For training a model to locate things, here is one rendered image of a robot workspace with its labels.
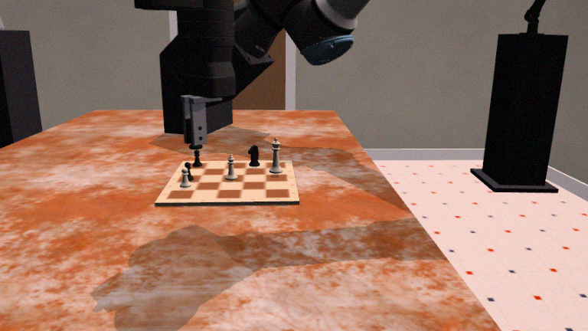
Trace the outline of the white bishop chess piece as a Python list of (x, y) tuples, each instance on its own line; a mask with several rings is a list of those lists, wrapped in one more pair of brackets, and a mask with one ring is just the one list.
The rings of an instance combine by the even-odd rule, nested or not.
[(234, 158), (231, 154), (228, 158), (227, 163), (229, 164), (229, 169), (228, 169), (228, 174), (226, 175), (225, 179), (227, 179), (227, 180), (237, 179), (237, 175), (234, 173)]

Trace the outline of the white chess king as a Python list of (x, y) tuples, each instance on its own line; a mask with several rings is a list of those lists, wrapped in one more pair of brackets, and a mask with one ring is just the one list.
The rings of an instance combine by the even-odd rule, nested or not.
[(275, 138), (274, 142), (272, 142), (272, 145), (273, 145), (273, 148), (272, 148), (272, 150), (273, 150), (273, 165), (269, 169), (269, 172), (271, 172), (271, 173), (283, 172), (283, 169), (279, 165), (279, 152), (278, 151), (280, 150), (280, 148), (279, 148), (280, 142), (278, 142), (277, 140), (278, 139)]

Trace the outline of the brown and cream chessboard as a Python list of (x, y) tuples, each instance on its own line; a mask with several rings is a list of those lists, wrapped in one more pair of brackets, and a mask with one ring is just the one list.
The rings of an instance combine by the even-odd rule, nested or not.
[[(181, 170), (191, 163), (190, 187), (182, 188)], [(183, 161), (160, 196), (155, 206), (211, 206), (211, 205), (299, 205), (299, 194), (292, 160), (280, 160), (281, 173), (271, 173), (273, 161), (234, 161), (235, 180), (225, 179), (228, 161)]]

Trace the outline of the white pawn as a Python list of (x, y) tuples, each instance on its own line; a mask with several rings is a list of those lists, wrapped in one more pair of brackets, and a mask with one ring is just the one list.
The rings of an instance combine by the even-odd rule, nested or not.
[(188, 175), (188, 169), (187, 168), (183, 168), (181, 170), (181, 172), (182, 172), (181, 175), (183, 175), (183, 178), (182, 178), (182, 182), (180, 184), (180, 187), (182, 187), (182, 188), (190, 187), (191, 186), (191, 183), (188, 181), (188, 177), (187, 177), (187, 175)]

